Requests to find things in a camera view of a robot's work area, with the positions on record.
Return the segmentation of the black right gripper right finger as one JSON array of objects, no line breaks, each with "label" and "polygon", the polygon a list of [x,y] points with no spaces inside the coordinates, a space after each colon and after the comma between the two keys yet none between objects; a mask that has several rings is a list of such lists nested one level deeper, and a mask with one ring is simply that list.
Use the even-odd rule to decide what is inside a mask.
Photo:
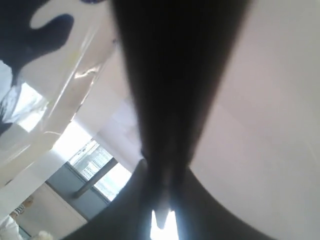
[{"label": "black right gripper right finger", "polygon": [[228,211],[187,168],[174,195],[180,240],[269,240],[270,237]]}]

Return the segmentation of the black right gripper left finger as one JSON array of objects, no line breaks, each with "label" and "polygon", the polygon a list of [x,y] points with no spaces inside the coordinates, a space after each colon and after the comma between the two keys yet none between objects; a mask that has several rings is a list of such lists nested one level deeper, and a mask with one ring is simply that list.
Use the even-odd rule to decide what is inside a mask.
[{"label": "black right gripper left finger", "polygon": [[148,164],[142,159],[114,200],[66,240],[149,240],[152,207]]}]

